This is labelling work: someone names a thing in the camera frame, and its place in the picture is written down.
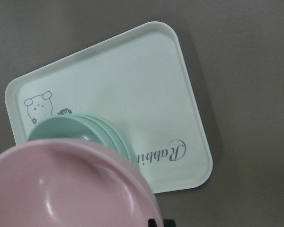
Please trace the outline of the small pink bowl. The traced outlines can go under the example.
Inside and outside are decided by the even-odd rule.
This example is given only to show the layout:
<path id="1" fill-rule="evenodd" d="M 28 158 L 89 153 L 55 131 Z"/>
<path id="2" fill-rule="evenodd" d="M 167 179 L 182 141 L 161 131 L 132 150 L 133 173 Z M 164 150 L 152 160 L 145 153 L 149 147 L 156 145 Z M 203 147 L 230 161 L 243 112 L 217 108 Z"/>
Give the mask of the small pink bowl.
<path id="1" fill-rule="evenodd" d="M 35 140 L 0 154 L 0 227 L 161 227 L 145 178 L 85 140 Z"/>

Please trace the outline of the white rabbit tray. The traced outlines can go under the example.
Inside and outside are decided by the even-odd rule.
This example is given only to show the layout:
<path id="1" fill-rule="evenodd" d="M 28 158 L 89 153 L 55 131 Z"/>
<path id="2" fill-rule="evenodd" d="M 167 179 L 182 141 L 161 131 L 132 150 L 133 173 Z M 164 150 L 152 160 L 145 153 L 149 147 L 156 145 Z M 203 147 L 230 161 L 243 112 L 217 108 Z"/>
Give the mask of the white rabbit tray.
<path id="1" fill-rule="evenodd" d="M 12 80 L 5 104 L 15 142 L 59 112 L 112 123 L 153 192 L 196 188 L 213 159 L 175 31 L 148 22 Z"/>

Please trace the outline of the stacked green bowls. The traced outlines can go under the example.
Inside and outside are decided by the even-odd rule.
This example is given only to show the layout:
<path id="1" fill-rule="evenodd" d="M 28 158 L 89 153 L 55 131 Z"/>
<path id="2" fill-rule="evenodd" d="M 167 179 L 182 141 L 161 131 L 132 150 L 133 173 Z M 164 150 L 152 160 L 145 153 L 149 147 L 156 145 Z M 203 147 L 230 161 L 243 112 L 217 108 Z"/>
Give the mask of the stacked green bowls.
<path id="1" fill-rule="evenodd" d="M 50 117 L 38 123 L 27 140 L 71 138 L 99 143 L 115 150 L 133 164 L 135 155 L 123 138 L 103 120 L 84 114 L 67 114 Z"/>

